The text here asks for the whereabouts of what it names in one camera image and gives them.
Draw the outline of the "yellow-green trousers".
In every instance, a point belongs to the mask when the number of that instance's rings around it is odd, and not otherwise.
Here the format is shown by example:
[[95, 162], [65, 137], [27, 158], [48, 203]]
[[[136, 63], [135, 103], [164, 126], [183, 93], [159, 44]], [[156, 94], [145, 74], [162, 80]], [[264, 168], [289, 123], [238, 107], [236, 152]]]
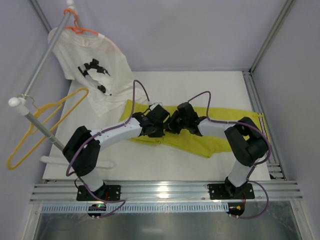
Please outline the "yellow-green trousers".
[[[120, 122], [129, 118], [132, 111], [132, 105], [133, 101], [130, 99], [127, 100], [123, 113], [119, 119]], [[133, 113], [143, 113], [147, 108], [148, 105], [146, 104], [135, 103]], [[163, 108], [171, 115], [177, 110], [176, 105], [165, 105]], [[205, 116], [206, 114], [206, 107], [194, 106], [193, 109], [200, 117]], [[269, 137], [263, 113], [232, 108], [211, 107], [209, 109], [209, 117], [218, 121], [240, 121], [243, 117], [248, 117], [253, 121], [256, 128], [258, 128], [265, 136]], [[227, 139], [217, 136], [197, 136], [191, 134], [187, 129], [182, 129], [180, 134], [173, 134], [165, 131], [164, 136], [161, 137], [148, 137], [145, 135], [133, 137], [129, 140], [150, 146], [166, 145], [204, 158], [210, 158], [216, 153], [232, 152], [232, 148]]]

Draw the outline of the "yellow velvet hanger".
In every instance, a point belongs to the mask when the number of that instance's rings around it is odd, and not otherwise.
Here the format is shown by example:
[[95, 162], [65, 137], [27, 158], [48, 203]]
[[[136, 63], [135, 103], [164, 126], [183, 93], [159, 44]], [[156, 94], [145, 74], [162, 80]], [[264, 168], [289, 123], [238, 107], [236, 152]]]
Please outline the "yellow velvet hanger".
[[[50, 134], [53, 133], [54, 130], [56, 130], [58, 128], [58, 126], [76, 109], [76, 107], [87, 97], [87, 95], [89, 94], [89, 89], [86, 87], [81, 87], [78, 88], [76, 91], [68, 94], [67, 96], [65, 96], [64, 98], [56, 101], [56, 102], [51, 102], [51, 103], [47, 103], [43, 106], [37, 107], [36, 111], [34, 112], [33, 116], [35, 117], [36, 120], [39, 120], [39, 118], [45, 114], [45, 112], [48, 112], [49, 110], [53, 109], [52, 113], [50, 115], [47, 116], [47, 118], [45, 118], [43, 120], [43, 122], [41, 122], [42, 125], [46, 124], [49, 120], [51, 120], [53, 118], [53, 116], [55, 114], [58, 113], [58, 111], [64, 106], [64, 103], [73, 98], [75, 95], [77, 95], [78, 93], [83, 92], [82, 97], [70, 108], [70, 110], [64, 114], [60, 120], [58, 120], [52, 127], [50, 130], [48, 130], [48, 132]], [[16, 147], [14, 148], [13, 152], [9, 155], [7, 161], [6, 161], [6, 168], [10, 171], [15, 170], [17, 167], [19, 167], [44, 141], [46, 138], [48, 138], [47, 136], [42, 137], [15, 165], [12, 164], [14, 157], [16, 156], [16, 154], [19, 152], [19, 150], [21, 149], [21, 147], [24, 145], [24, 143], [28, 140], [28, 138], [32, 135], [34, 135], [37, 131], [39, 131], [40, 129], [38, 127], [36, 127], [35, 123], [30, 123], [28, 130], [26, 131], [26, 133], [24, 134], [24, 136], [22, 137], [22, 139], [20, 140], [20, 142], [16, 145]]]

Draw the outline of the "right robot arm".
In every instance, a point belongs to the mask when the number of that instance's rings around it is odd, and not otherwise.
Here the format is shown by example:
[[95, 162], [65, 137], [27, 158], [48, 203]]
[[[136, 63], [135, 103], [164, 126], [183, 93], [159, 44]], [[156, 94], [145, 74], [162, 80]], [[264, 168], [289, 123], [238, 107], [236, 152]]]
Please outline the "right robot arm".
[[223, 183], [208, 185], [210, 199], [254, 199], [249, 178], [259, 164], [258, 160], [269, 155], [271, 145], [249, 117], [243, 117], [238, 121], [226, 121], [212, 119], [208, 115], [198, 116], [193, 106], [184, 102], [178, 105], [164, 125], [165, 130], [172, 134], [188, 130], [190, 134], [199, 137], [227, 140], [235, 163]]

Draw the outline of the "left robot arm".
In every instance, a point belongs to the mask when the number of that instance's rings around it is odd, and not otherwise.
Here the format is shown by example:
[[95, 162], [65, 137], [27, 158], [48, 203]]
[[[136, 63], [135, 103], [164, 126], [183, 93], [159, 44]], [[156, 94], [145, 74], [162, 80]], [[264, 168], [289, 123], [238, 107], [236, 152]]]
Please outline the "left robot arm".
[[62, 151], [68, 161], [66, 176], [75, 174], [82, 182], [77, 201], [120, 202], [121, 187], [107, 185], [96, 169], [100, 151], [131, 138], [162, 137], [169, 116], [170, 113], [157, 104], [145, 112], [132, 112], [128, 119], [105, 129], [78, 127]]

